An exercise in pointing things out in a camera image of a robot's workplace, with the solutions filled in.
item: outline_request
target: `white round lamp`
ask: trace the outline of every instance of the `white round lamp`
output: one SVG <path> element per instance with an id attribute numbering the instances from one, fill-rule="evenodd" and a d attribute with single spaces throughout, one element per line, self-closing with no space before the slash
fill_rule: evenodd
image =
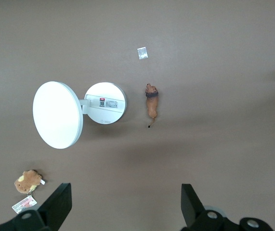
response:
<path id="1" fill-rule="evenodd" d="M 51 147 L 73 145 L 83 128 L 83 114 L 100 124 L 119 120 L 126 110 L 126 96 L 113 83 L 97 83 L 79 100 L 74 91 L 61 82 L 43 84 L 33 101 L 33 117 L 42 139 Z"/>

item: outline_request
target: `gray surface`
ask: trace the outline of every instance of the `gray surface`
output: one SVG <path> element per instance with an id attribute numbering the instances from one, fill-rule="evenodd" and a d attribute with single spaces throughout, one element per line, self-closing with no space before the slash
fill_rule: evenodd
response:
<path id="1" fill-rule="evenodd" d="M 84 116 L 80 140 L 53 149 L 32 118 L 52 80 L 81 99 L 118 84 L 127 111 L 108 126 Z M 148 82 L 160 93 L 150 129 Z M 0 223 L 28 169 L 47 181 L 39 204 L 72 183 L 61 230 L 180 230 L 181 183 L 235 223 L 275 229 L 275 1 L 0 1 Z"/>

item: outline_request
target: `screw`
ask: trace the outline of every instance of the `screw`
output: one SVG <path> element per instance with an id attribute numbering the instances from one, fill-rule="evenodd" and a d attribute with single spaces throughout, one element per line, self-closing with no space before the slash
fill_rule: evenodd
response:
<path id="1" fill-rule="evenodd" d="M 248 220 L 247 224 L 250 225 L 253 228 L 258 228 L 259 227 L 259 224 L 254 220 Z"/>
<path id="2" fill-rule="evenodd" d="M 212 219 L 218 218 L 218 215 L 216 215 L 215 212 L 209 212 L 209 213 L 207 213 L 207 215 L 208 215 L 208 217 L 210 217 L 210 218 L 212 218 Z"/>
<path id="3" fill-rule="evenodd" d="M 31 217 L 31 213 L 25 213 L 24 215 L 22 215 L 21 219 L 27 219 Z"/>

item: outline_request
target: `stuffed animal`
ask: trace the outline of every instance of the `stuffed animal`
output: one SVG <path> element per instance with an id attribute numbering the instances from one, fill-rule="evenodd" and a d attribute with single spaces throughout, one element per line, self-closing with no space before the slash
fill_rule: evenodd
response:
<path id="1" fill-rule="evenodd" d="M 20 193 L 30 193 L 41 183 L 42 176 L 34 170 L 25 171 L 14 183 Z"/>
<path id="2" fill-rule="evenodd" d="M 158 91 L 155 86 L 151 86 L 150 83 L 146 86 L 146 103 L 148 108 L 148 115 L 152 118 L 152 122 L 148 125 L 148 128 L 155 122 L 157 117 L 157 103 L 158 103 Z"/>

